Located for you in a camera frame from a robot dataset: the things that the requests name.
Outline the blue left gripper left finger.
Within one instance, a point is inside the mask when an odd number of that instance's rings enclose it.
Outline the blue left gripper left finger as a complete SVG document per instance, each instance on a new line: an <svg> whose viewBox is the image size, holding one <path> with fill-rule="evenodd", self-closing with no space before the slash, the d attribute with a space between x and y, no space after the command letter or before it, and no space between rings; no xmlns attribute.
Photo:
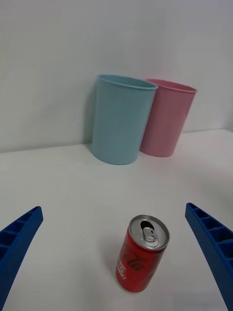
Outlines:
<svg viewBox="0 0 233 311"><path fill-rule="evenodd" d="M42 222L42 209L36 206L0 232L0 310Z"/></svg>

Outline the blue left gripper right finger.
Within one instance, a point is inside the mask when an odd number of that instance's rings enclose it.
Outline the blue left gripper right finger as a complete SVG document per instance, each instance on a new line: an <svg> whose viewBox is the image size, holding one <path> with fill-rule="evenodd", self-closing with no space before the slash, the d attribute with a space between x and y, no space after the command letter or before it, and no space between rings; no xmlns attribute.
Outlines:
<svg viewBox="0 0 233 311"><path fill-rule="evenodd" d="M185 218L199 243L227 309L233 310L233 232L193 203L186 204Z"/></svg>

